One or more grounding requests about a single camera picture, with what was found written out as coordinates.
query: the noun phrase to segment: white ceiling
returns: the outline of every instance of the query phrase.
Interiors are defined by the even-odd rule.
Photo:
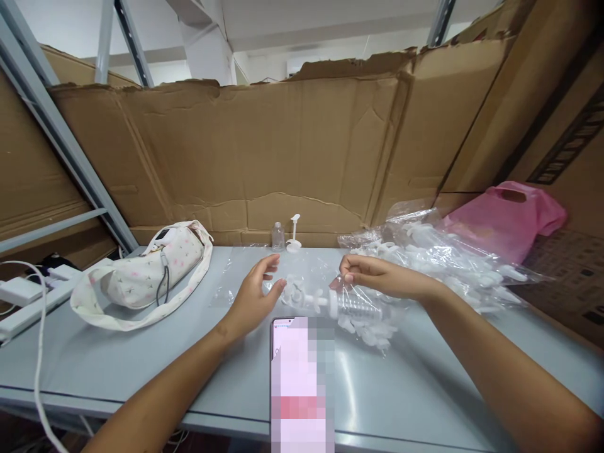
[[[233,51],[430,27],[439,0],[222,0]],[[498,0],[457,0],[451,23],[471,22]]]
[[[101,0],[16,0],[36,39],[76,57],[98,51]],[[167,0],[127,0],[146,51],[182,48]],[[187,0],[170,0],[172,4]],[[426,28],[438,0],[194,0],[217,22],[234,51]],[[452,22],[487,13],[497,0],[457,0]],[[128,53],[117,21],[111,54]]]
[[[99,48],[102,0],[16,0],[35,38],[79,58]],[[165,0],[127,0],[144,50],[182,47],[178,17]],[[114,17],[111,54],[128,53]]]

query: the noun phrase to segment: pixelated blur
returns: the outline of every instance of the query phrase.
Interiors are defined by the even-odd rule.
[[[271,451],[334,452],[332,325],[285,318],[271,329]]]

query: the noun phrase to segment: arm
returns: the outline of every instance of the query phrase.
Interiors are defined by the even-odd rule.
[[[86,445],[85,453],[159,452],[214,373],[228,348],[271,312],[285,287],[279,280],[264,296],[279,255],[256,264],[225,317],[210,332],[137,391]]]
[[[377,258],[347,255],[349,283],[417,300],[522,451],[590,452],[602,420],[444,284]]]

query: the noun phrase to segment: pile of plastic parts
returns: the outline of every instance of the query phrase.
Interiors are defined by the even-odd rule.
[[[413,210],[417,203],[396,204],[385,225],[340,236],[340,246],[351,254],[381,258],[426,274],[447,285],[478,313],[524,306],[507,286],[548,278],[444,233],[439,229],[437,210]],[[405,310],[415,305],[414,301],[350,286],[341,277],[326,282],[324,288],[305,284],[294,275],[288,275],[287,282],[283,303],[300,314],[337,320],[340,327],[382,351],[388,349]]]
[[[356,333],[367,345],[379,350],[390,346],[389,339],[398,330],[404,306],[386,303],[383,299],[391,298],[377,291],[350,287],[341,277],[329,285],[325,294],[320,288],[307,290],[302,277],[288,275],[286,280],[281,301],[298,313],[337,320],[344,330]]]

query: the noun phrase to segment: bag strap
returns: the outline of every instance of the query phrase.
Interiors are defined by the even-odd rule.
[[[201,239],[204,245],[203,256],[201,262],[197,265],[187,286],[178,294],[173,296],[168,302],[151,311],[145,318],[139,321],[127,321],[114,318],[106,315],[101,309],[94,291],[94,284],[103,278],[105,275],[114,272],[116,269],[112,266],[102,266],[96,269],[84,271],[84,275],[74,288],[70,305],[71,308],[86,322],[109,330],[121,330],[128,332],[130,330],[139,329],[158,322],[159,320],[170,315],[174,310],[180,307],[185,300],[197,288],[199,282],[208,272],[210,267],[210,259],[212,256],[212,241],[214,238],[209,235],[206,229],[198,220],[175,223],[171,226],[162,228],[157,232],[157,235],[166,228],[188,227]]]

